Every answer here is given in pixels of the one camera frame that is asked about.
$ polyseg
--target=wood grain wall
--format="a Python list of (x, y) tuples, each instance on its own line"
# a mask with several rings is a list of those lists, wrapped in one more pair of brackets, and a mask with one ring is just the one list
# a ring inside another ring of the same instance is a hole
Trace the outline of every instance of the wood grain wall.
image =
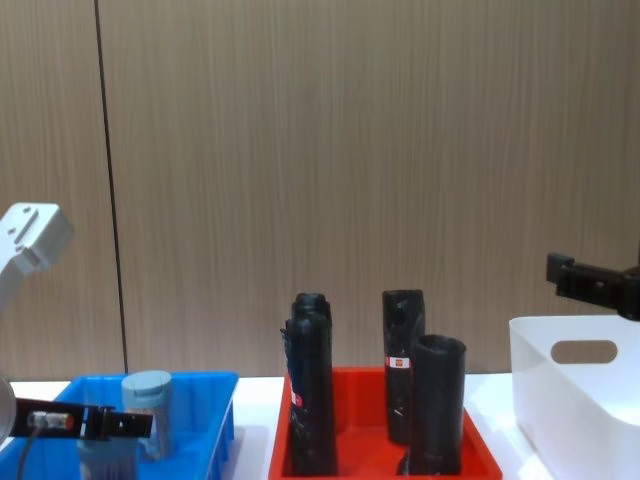
[(0, 370), (60, 379), (124, 368), (94, 6), (0, 2), (0, 216), (58, 203), (75, 236), (0, 312)]
[(468, 368), (554, 297), (551, 250), (640, 239), (635, 0), (100, 0), (129, 362), (284, 369), (298, 291), (381, 364), (422, 288)]

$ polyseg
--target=white table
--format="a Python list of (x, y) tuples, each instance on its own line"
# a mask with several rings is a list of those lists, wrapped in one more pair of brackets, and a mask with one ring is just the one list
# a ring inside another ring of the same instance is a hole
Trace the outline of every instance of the white table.
[[(241, 378), (233, 396), (236, 439), (224, 480), (266, 480), (283, 378)], [(14, 382), (16, 396), (51, 400), (68, 382)], [(505, 480), (553, 480), (516, 424), (511, 374), (467, 375), (465, 407)]]

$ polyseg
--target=black cylinder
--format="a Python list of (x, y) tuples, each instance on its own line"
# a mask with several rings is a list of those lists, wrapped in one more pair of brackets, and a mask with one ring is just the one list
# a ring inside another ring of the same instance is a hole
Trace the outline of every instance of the black cylinder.
[(442, 335), (425, 335), (413, 346), (409, 475), (460, 473), (466, 350)]
[(411, 346), (424, 335), (422, 290), (382, 292), (387, 434), (400, 445), (409, 444), (411, 391)]
[(291, 319), (282, 336), (291, 380), (292, 474), (336, 475), (331, 309), (324, 295), (299, 294), (291, 305)]

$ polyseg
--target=bin handle cutout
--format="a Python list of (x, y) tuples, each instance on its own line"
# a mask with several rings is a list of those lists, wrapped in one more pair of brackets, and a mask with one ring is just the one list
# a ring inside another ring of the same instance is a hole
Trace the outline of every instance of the bin handle cutout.
[(563, 340), (551, 347), (551, 358), (560, 365), (611, 363), (617, 356), (611, 340)]

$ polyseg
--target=blue plastic bin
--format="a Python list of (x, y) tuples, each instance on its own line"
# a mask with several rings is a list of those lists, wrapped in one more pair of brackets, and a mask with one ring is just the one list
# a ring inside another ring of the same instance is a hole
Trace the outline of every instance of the blue plastic bin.
[[(110, 405), (122, 411), (120, 382), (126, 375), (78, 377), (57, 397), (61, 402)], [(139, 480), (220, 480), (233, 441), (231, 397), (235, 373), (172, 373), (170, 431), (174, 445), (167, 459), (138, 462)], [(15, 479), (26, 439), (0, 452), (0, 479)], [(75, 440), (40, 439), (33, 444), (25, 480), (78, 480)]]

